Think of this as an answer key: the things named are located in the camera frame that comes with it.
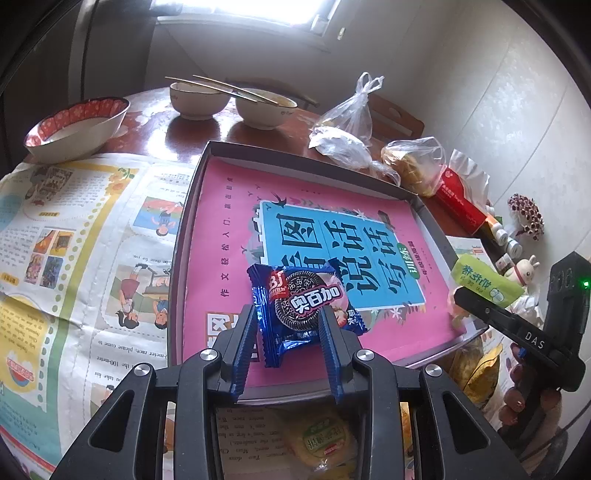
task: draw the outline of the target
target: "pink book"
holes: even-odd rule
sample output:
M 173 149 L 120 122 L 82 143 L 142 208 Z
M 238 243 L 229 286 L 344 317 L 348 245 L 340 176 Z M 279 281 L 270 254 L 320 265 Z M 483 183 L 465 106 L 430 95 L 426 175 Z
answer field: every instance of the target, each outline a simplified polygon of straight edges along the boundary
M 369 330 L 361 344 L 392 362 L 459 337 L 446 309 L 447 284 L 408 202 L 209 158 L 187 235 L 183 360 L 211 347 L 252 303 L 246 269 L 256 262 L 318 267 L 339 259 L 349 300 Z M 326 382 L 319 345 L 289 351 L 281 368 L 266 368 L 260 341 L 259 334 L 247 390 L 275 387 L 277 395 L 279 386 L 294 392 L 294 384 Z

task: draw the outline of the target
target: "window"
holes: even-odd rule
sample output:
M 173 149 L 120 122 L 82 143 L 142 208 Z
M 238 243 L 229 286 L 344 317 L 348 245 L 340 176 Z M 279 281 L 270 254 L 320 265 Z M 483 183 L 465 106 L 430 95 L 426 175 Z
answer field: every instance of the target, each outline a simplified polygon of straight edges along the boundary
M 159 15 L 220 15 L 287 25 L 324 34 L 340 0 L 153 0 Z

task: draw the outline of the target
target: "blue gripper pad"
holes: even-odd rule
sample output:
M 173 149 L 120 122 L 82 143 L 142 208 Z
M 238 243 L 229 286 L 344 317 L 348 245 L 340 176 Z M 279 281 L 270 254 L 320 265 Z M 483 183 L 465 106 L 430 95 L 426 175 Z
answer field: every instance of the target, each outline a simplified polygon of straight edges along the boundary
M 330 334 L 328 319 L 326 318 L 325 309 L 320 309 L 318 315 L 318 334 L 320 336 L 320 346 L 322 347 L 322 354 L 324 355 L 324 364 L 326 365 L 326 373 L 329 377 L 330 392 L 337 403 L 343 399 L 343 385 L 340 381 L 340 362 L 336 352 L 335 343 Z
M 238 353 L 232 367 L 232 387 L 230 394 L 237 400 L 244 392 L 244 385 L 246 384 L 246 376 L 248 375 L 248 367 L 251 363 L 252 348 L 256 342 L 256 328 L 258 325 L 256 317 L 256 309 L 251 308 L 244 333 L 238 346 Z

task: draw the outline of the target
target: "red package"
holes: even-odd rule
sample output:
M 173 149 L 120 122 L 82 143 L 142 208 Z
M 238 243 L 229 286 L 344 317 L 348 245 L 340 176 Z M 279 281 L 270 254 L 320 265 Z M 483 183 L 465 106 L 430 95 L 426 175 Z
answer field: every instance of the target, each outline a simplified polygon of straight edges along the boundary
M 486 221 L 486 215 L 467 200 L 462 179 L 449 167 L 441 175 L 435 197 L 471 235 Z

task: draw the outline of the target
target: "green package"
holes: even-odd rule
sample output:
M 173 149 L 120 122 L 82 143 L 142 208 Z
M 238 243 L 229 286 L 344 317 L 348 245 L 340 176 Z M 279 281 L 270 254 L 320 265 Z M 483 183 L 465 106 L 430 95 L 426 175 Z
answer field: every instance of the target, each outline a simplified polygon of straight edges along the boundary
M 468 254 L 461 255 L 452 268 L 452 278 L 481 297 L 506 308 L 523 295 L 523 288 L 499 275 L 484 262 Z

